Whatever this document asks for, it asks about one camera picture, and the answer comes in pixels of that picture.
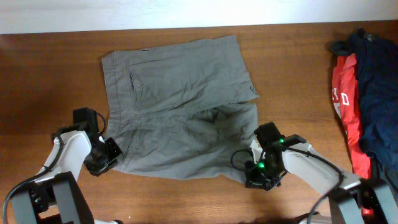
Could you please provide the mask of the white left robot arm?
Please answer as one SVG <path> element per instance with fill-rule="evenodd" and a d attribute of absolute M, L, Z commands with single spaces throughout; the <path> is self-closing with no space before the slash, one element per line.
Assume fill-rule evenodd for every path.
<path fill-rule="evenodd" d="M 4 223 L 9 205 L 17 223 L 97 223 L 77 180 L 83 167 L 93 176 L 104 174 L 123 153 L 113 138 L 103 138 L 103 118 L 90 108 L 73 111 L 73 124 L 52 134 L 53 149 L 40 171 L 6 195 Z"/>

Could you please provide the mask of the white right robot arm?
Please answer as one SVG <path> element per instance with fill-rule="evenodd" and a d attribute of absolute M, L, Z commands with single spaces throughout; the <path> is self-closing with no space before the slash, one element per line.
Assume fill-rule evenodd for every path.
<path fill-rule="evenodd" d="M 245 186 L 271 190 L 286 174 L 293 174 L 327 199 L 330 216 L 316 207 L 300 223 L 397 223 L 397 204 L 383 180 L 364 179 L 340 169 L 321 156 L 306 139 L 284 136 L 273 122 L 260 125 L 244 165 Z"/>

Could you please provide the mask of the grey cargo shorts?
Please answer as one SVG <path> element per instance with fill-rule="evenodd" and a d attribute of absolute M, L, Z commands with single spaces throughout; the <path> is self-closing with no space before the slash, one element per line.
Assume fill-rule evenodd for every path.
<path fill-rule="evenodd" d="M 106 135 L 123 152 L 117 171 L 245 181 L 258 93 L 235 36 L 115 51 L 101 62 Z"/>

